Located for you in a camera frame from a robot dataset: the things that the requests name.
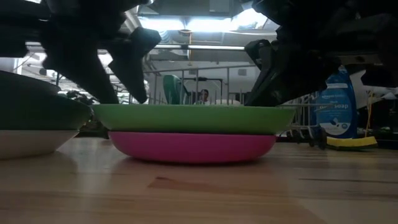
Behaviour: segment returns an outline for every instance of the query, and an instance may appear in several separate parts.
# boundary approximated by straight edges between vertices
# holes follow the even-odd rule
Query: bowl
[[[49,154],[78,133],[78,131],[0,131],[0,159]]]
[[[0,130],[77,130],[90,107],[56,95],[14,93],[0,96]]]
[[[115,147],[136,159],[186,164],[251,161],[269,152],[276,136],[109,132]]]
[[[155,133],[276,134],[289,125],[292,109],[201,105],[94,105],[112,131]]]
[[[5,71],[0,71],[0,83],[0,93],[10,95],[15,92],[56,95],[61,90],[49,82]]]

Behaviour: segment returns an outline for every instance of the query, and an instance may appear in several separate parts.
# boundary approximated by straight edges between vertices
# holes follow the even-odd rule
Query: bottle label
[[[327,88],[317,98],[319,104],[331,104],[331,106],[320,106],[317,111],[317,123],[332,136],[340,136],[346,133],[353,119],[352,105],[346,94],[347,85],[336,85]]]

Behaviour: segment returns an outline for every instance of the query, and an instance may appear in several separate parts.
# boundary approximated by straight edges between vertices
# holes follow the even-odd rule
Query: fluorescent light
[[[231,19],[193,19],[186,29],[193,32],[223,32],[229,31]]]
[[[156,45],[155,49],[180,50],[181,45],[158,44]]]
[[[103,65],[109,65],[113,60],[110,54],[99,55],[98,58]]]
[[[240,46],[211,46],[211,45],[189,45],[190,50],[244,50]]]
[[[37,4],[40,4],[40,2],[42,2],[42,0],[25,0],[25,1],[34,2],[34,3],[37,3]]]
[[[256,23],[255,29],[262,27],[267,21],[267,17],[261,13],[256,12],[254,9],[246,9],[239,13],[230,25],[231,30],[238,30],[240,26],[249,26]]]
[[[179,19],[149,19],[140,17],[139,20],[144,28],[157,31],[182,30],[185,28],[184,24]]]

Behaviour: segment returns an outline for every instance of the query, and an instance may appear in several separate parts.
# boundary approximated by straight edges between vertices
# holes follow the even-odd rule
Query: wooden surface
[[[109,141],[0,161],[0,223],[397,223],[398,151],[277,144],[257,162],[135,161]]]

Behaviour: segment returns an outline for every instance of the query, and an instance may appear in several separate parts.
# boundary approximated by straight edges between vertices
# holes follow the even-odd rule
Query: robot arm
[[[132,96],[147,99],[142,58],[161,40],[158,32],[136,29],[119,32],[124,11],[150,0],[4,0],[0,7],[2,57],[23,57],[25,42],[39,41],[47,54],[46,69],[55,70],[80,85],[101,103],[119,103],[97,55],[106,49],[111,68]]]
[[[255,0],[253,8],[280,27],[276,43],[262,40],[246,46],[261,69],[247,105],[277,106],[322,90],[340,65],[373,68],[369,71],[381,68],[387,82],[397,80],[398,43],[394,40],[398,21],[394,14],[398,11],[386,7],[388,4],[373,10],[371,2]],[[375,79],[365,83],[375,84]]]

